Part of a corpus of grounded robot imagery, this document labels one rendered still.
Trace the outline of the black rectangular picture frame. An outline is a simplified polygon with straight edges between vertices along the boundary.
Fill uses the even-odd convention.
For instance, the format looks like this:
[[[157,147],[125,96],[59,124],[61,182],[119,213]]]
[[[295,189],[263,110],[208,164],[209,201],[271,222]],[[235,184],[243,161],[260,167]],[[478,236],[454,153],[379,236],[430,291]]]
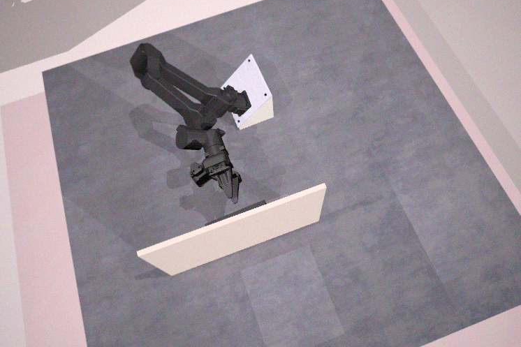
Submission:
[[[213,223],[216,223],[216,222],[222,221],[222,220],[224,220],[224,219],[228,219],[228,218],[230,218],[230,217],[232,217],[232,216],[236,216],[236,215],[238,215],[238,214],[241,214],[241,213],[247,212],[247,211],[249,211],[249,210],[255,209],[255,208],[260,207],[260,206],[263,206],[263,205],[266,205],[266,202],[265,202],[264,200],[262,200],[262,201],[260,201],[260,202],[257,202],[257,203],[255,203],[255,204],[253,204],[253,205],[250,205],[250,206],[248,206],[248,207],[245,207],[245,208],[243,208],[243,209],[240,209],[240,210],[238,210],[238,211],[236,211],[236,212],[233,212],[233,213],[231,213],[231,214],[228,214],[228,215],[226,215],[226,216],[223,216],[223,217],[221,217],[221,218],[219,218],[219,219],[216,219],[216,220],[214,220],[214,221],[211,221],[211,222],[209,222],[209,223],[206,223],[205,226],[209,226],[209,225],[211,225],[211,224],[213,224]]]

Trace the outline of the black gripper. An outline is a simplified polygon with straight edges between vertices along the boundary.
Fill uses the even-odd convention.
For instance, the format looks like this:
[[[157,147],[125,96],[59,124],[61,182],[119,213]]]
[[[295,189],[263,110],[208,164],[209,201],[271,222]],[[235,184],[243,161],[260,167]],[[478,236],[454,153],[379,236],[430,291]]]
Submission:
[[[218,181],[218,186],[233,201],[233,204],[237,203],[239,185],[242,179],[240,174],[232,169],[233,164],[230,162],[225,146],[222,144],[213,145],[205,150],[204,155],[203,170],[208,173],[208,168],[213,167],[213,172],[209,176]]]

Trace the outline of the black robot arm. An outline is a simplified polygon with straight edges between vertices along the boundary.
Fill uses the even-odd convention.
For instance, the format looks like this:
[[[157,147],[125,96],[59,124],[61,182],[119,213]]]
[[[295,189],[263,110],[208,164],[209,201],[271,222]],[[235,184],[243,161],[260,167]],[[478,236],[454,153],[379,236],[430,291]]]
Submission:
[[[176,128],[175,144],[179,149],[203,148],[205,151],[213,145],[224,145],[221,137],[226,132],[219,128],[212,129],[217,118],[224,116],[227,111],[240,117],[251,107],[245,90],[239,93],[230,85],[224,90],[206,87],[169,64],[150,43],[140,43],[129,62],[141,85],[183,116],[186,126],[180,124]],[[174,86],[201,104],[194,103]],[[209,174],[213,172],[213,167],[208,168],[209,172],[206,173],[202,164],[194,162],[190,166],[190,176],[199,187],[211,180]]]

